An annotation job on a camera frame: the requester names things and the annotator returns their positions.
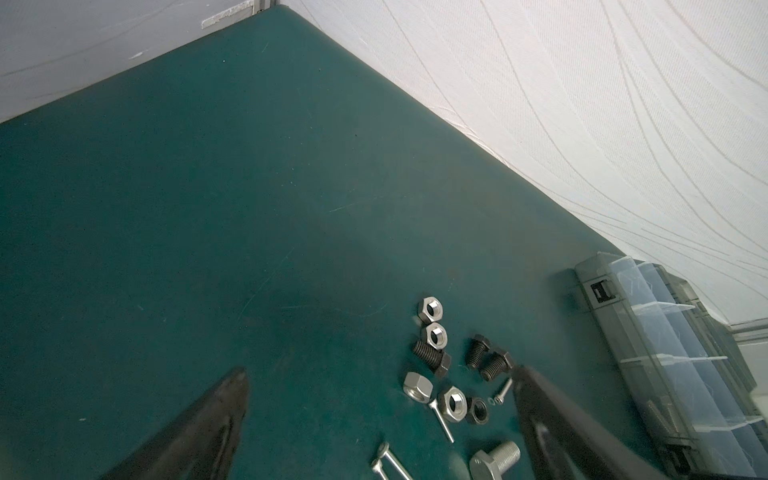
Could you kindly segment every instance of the white curtain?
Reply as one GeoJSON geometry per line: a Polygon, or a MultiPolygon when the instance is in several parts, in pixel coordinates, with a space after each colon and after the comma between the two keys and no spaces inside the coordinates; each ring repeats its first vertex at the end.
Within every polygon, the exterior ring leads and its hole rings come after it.
{"type": "Polygon", "coordinates": [[[281,3],[716,318],[768,316],[768,2],[281,3]]]}

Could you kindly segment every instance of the long silver screw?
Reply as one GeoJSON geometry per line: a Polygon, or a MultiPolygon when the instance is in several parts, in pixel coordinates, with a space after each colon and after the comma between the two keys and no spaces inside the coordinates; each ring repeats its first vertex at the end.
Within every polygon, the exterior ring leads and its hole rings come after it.
{"type": "Polygon", "coordinates": [[[493,397],[493,401],[501,405],[504,403],[504,397],[507,396],[507,392],[512,387],[512,379],[507,379],[507,382],[502,386],[502,390],[493,397]]]}
{"type": "Polygon", "coordinates": [[[408,473],[406,470],[406,467],[402,466],[402,463],[392,454],[392,451],[389,450],[389,443],[384,442],[381,445],[379,445],[379,459],[386,458],[392,463],[392,466],[395,467],[395,470],[405,479],[405,480],[413,480],[413,477],[411,474],[408,473]]]}
{"type": "Polygon", "coordinates": [[[379,457],[376,457],[373,459],[373,462],[371,462],[371,470],[373,470],[373,473],[377,474],[382,480],[389,480],[389,477],[386,476],[382,467],[382,459],[379,457]]]}
{"type": "Polygon", "coordinates": [[[504,442],[491,453],[479,450],[469,462],[473,480],[501,480],[504,472],[520,459],[520,448],[514,442],[504,442]]]}
{"type": "Polygon", "coordinates": [[[453,435],[451,435],[451,430],[449,430],[448,424],[445,423],[445,419],[442,418],[442,413],[440,413],[440,410],[437,408],[437,398],[428,403],[427,406],[435,411],[435,415],[437,415],[437,419],[440,421],[442,429],[445,430],[445,436],[448,437],[449,442],[453,443],[453,435]]]}

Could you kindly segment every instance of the bolt thread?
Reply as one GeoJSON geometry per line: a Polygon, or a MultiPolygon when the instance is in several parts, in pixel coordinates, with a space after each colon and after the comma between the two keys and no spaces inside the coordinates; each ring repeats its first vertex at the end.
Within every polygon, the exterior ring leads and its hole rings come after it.
{"type": "Polygon", "coordinates": [[[506,372],[509,366],[501,355],[494,355],[488,365],[480,369],[480,376],[486,382],[490,382],[501,372],[506,372]]]}
{"type": "Polygon", "coordinates": [[[505,442],[493,449],[490,455],[499,473],[504,474],[520,459],[520,447],[514,442],[505,442]]]}
{"type": "Polygon", "coordinates": [[[414,355],[418,356],[424,363],[426,363],[433,372],[437,369],[437,367],[440,366],[440,361],[442,360],[442,352],[433,349],[431,346],[427,345],[421,340],[418,340],[416,343],[414,343],[411,350],[413,351],[414,355]]]}
{"type": "Polygon", "coordinates": [[[467,356],[464,358],[464,362],[467,364],[467,368],[470,370],[477,369],[480,366],[482,357],[485,356],[486,352],[488,352],[488,347],[483,345],[482,342],[478,342],[477,340],[473,339],[472,344],[469,346],[467,356]]]}

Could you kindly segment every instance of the black bolt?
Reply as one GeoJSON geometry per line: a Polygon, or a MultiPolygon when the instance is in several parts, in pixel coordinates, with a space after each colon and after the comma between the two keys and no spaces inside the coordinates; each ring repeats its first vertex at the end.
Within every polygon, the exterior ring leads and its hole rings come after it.
{"type": "Polygon", "coordinates": [[[432,370],[432,373],[439,379],[448,373],[448,369],[451,367],[451,356],[446,353],[445,350],[433,349],[430,345],[421,340],[414,343],[411,350],[427,364],[429,369],[432,370]]]}
{"type": "Polygon", "coordinates": [[[472,343],[469,345],[467,356],[464,357],[464,362],[467,364],[467,368],[470,370],[477,369],[480,366],[483,357],[490,349],[491,340],[482,335],[475,335],[472,338],[472,343]]]}
{"type": "Polygon", "coordinates": [[[490,382],[498,376],[499,373],[508,372],[515,366],[512,355],[505,350],[496,350],[488,365],[480,369],[480,376],[486,382],[490,382]]]}

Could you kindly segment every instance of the bolt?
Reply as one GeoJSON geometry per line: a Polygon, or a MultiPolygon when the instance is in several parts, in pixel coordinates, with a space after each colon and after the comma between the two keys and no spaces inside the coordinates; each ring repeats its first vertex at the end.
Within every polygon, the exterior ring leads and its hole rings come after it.
{"type": "Polygon", "coordinates": [[[448,437],[448,441],[453,443],[453,435],[451,435],[451,430],[448,428],[448,424],[445,423],[445,419],[442,418],[442,414],[440,413],[440,410],[437,408],[437,398],[435,397],[434,400],[432,400],[430,403],[427,404],[427,406],[435,411],[435,415],[437,415],[437,419],[440,421],[440,425],[442,426],[442,429],[445,431],[445,436],[448,437]]]}
{"type": "Polygon", "coordinates": [[[512,355],[506,350],[496,350],[488,365],[480,369],[480,376],[486,382],[490,382],[498,376],[499,373],[508,372],[515,366],[512,355]]]}
{"type": "Polygon", "coordinates": [[[437,378],[441,379],[448,373],[451,367],[451,356],[445,350],[435,350],[421,340],[414,343],[411,350],[427,364],[437,378]]]}
{"type": "Polygon", "coordinates": [[[392,465],[395,467],[395,470],[405,479],[405,480],[413,480],[413,477],[408,473],[406,470],[406,467],[402,466],[402,463],[392,454],[392,451],[389,449],[389,443],[384,442],[381,445],[379,445],[379,460],[381,458],[386,458],[389,460],[392,465]]]}
{"type": "Polygon", "coordinates": [[[389,480],[389,477],[384,473],[382,459],[379,457],[376,457],[373,459],[373,462],[371,462],[371,470],[373,470],[373,473],[377,474],[382,480],[389,480]]]}
{"type": "Polygon", "coordinates": [[[496,394],[495,397],[493,397],[493,401],[497,404],[501,405],[504,403],[504,397],[507,396],[507,392],[509,392],[509,389],[512,387],[512,379],[507,379],[507,382],[502,386],[502,389],[499,391],[499,393],[496,394]]]}
{"type": "Polygon", "coordinates": [[[475,370],[480,366],[482,357],[491,349],[491,340],[485,338],[482,335],[475,335],[472,338],[472,343],[469,345],[469,351],[467,356],[464,357],[464,363],[467,364],[467,368],[475,370]]]}
{"type": "Polygon", "coordinates": [[[504,472],[520,459],[520,448],[514,442],[504,442],[487,454],[478,450],[469,462],[472,480],[502,480],[504,472]]]}

